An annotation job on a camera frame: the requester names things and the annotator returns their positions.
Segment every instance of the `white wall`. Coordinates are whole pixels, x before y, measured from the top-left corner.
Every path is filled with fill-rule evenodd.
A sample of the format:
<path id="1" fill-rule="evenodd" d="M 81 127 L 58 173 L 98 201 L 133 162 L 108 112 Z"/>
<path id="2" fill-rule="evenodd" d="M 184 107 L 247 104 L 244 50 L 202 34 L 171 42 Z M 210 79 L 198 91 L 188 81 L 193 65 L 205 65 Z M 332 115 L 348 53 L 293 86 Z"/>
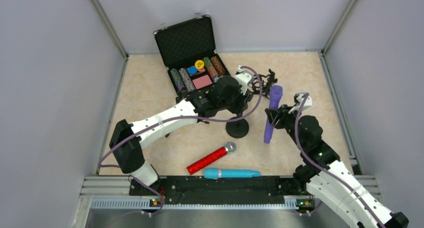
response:
<path id="1" fill-rule="evenodd" d="M 220 51 L 321 49 L 349 0 L 100 0 L 129 53 L 158 50 L 153 31 L 210 14 Z"/>
<path id="2" fill-rule="evenodd" d="M 423 226 L 424 2 L 360 0 L 328 54 L 362 168 Z"/>
<path id="3" fill-rule="evenodd" d="M 89 0 L 0 0 L 0 227 L 69 227 L 123 58 Z"/>

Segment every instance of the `black round base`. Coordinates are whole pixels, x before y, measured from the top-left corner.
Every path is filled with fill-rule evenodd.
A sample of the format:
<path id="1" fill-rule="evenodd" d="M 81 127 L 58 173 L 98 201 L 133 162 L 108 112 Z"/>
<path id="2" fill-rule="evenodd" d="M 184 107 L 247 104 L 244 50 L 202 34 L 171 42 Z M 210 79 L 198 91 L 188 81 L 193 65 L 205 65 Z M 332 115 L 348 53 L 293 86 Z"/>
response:
<path id="1" fill-rule="evenodd" d="M 228 133 L 228 135 L 232 138 L 243 138 L 249 133 L 249 123 L 245 119 L 241 119 L 236 122 L 228 122 L 225 125 L 225 130 Z"/>

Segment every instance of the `yellow disc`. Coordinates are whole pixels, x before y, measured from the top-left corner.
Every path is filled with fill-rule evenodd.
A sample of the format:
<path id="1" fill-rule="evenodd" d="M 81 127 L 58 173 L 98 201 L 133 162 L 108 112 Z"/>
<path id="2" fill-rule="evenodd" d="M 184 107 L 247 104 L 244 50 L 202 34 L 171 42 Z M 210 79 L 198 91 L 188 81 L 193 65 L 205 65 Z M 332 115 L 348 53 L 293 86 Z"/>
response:
<path id="1" fill-rule="evenodd" d="M 196 69 L 201 70 L 203 69 L 203 67 L 205 67 L 205 63 L 203 62 L 203 60 L 199 59 L 198 61 L 196 61 L 196 63 L 194 63 L 194 67 L 196 67 Z"/>

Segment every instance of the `case lid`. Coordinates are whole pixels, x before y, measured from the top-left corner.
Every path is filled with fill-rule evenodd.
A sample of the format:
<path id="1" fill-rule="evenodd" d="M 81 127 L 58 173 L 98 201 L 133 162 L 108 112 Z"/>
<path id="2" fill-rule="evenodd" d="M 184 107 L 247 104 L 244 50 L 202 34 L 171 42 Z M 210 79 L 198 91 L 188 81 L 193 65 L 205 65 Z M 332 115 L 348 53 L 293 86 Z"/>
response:
<path id="1" fill-rule="evenodd" d="M 212 19 L 208 14 L 157 30 L 153 35 L 167 67 L 215 50 Z"/>

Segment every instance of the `red glittery handle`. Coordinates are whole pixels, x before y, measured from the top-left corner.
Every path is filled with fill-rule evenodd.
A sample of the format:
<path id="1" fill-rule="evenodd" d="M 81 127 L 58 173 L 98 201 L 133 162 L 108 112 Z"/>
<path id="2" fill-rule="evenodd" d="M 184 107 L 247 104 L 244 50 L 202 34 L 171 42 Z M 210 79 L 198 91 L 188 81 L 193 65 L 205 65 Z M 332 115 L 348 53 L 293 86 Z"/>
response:
<path id="1" fill-rule="evenodd" d="M 227 151 L 224 147 L 221 147 L 214 152 L 208 154 L 207 156 L 203 157 L 202 159 L 194 162 L 193 164 L 189 165 L 187 167 L 188 173 L 190 175 L 193 175 L 194 173 L 200 171 L 201 169 L 209 166 L 214 161 L 218 160 L 219 158 L 225 156 L 227 154 Z"/>

